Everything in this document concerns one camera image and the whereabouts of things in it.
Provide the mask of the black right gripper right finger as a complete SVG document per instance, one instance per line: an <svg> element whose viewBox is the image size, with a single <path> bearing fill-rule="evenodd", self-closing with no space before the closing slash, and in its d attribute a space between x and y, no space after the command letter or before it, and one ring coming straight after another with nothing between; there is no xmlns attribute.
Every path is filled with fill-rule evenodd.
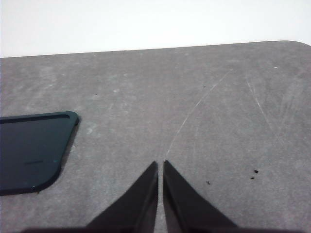
<svg viewBox="0 0 311 233"><path fill-rule="evenodd" d="M163 163L163 200L170 233L230 233L237 229L168 160Z"/></svg>

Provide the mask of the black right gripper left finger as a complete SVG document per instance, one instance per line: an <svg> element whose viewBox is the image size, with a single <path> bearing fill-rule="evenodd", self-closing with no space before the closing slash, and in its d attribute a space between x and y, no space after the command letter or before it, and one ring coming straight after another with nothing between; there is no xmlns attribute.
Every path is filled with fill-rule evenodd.
<svg viewBox="0 0 311 233"><path fill-rule="evenodd" d="M152 233L158 202L158 164L153 161L129 189L95 217L94 233Z"/></svg>

